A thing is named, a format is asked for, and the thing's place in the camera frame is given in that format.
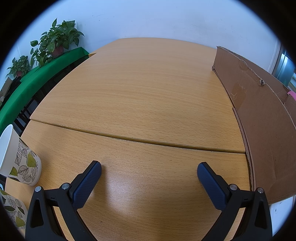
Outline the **leaf pattern paper cup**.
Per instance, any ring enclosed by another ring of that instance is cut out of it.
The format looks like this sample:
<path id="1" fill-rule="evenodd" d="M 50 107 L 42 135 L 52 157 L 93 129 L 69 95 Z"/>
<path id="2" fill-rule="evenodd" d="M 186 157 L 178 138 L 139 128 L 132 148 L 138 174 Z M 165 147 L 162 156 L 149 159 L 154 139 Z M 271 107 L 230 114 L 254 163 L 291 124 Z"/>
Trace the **leaf pattern paper cup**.
<path id="1" fill-rule="evenodd" d="M 35 186 L 42 171 L 40 157 L 8 125 L 1 134 L 1 175 Z"/>

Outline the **brown cardboard box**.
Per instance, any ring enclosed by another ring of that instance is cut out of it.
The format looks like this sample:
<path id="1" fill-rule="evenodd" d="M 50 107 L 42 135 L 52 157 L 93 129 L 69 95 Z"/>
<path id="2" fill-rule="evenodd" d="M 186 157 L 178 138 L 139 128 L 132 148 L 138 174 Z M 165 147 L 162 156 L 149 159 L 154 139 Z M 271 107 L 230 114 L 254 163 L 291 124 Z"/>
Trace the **brown cardboard box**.
<path id="1" fill-rule="evenodd" d="M 273 204 L 295 195 L 295 99 L 274 76 L 217 47 L 213 71 L 233 104 L 249 162 L 253 190 Z"/>

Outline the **green cloth covered table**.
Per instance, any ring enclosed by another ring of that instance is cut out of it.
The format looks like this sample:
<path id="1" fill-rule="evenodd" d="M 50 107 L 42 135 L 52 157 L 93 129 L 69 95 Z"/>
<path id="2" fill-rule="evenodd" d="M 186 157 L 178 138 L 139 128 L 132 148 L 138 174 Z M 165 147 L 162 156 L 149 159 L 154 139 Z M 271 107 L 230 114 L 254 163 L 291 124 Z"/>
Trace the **green cloth covered table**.
<path id="1" fill-rule="evenodd" d="M 29 100 L 56 74 L 72 63 L 87 59 L 89 53 L 82 47 L 70 50 L 42 67 L 35 67 L 20 80 L 20 85 L 1 108 L 1 132 L 14 122 Z"/>

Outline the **small potted green plant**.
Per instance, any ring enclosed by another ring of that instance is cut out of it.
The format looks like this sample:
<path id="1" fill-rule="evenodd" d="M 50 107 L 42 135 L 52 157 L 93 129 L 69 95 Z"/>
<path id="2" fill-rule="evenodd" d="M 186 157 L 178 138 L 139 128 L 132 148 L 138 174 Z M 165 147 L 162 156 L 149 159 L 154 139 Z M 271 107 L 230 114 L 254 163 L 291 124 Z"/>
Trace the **small potted green plant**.
<path id="1" fill-rule="evenodd" d="M 13 77 L 23 77 L 29 71 L 31 71 L 31 66 L 28 60 L 28 56 L 20 56 L 19 59 L 14 58 L 12 61 L 12 66 L 7 69 L 10 70 L 7 76 L 12 75 Z"/>

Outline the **large potted green plant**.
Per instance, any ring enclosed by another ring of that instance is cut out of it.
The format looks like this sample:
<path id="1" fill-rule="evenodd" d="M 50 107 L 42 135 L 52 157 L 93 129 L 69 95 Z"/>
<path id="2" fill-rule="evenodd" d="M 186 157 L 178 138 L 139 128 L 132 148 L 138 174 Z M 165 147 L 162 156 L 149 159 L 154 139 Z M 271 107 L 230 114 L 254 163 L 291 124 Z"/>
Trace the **large potted green plant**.
<path id="1" fill-rule="evenodd" d="M 72 44 L 78 46 L 82 36 L 84 34 L 77 30 L 74 20 L 62 21 L 61 24 L 54 20 L 52 27 L 43 32 L 39 40 L 30 42 L 30 64 L 44 66 L 62 55 L 62 52 L 68 50 Z"/>

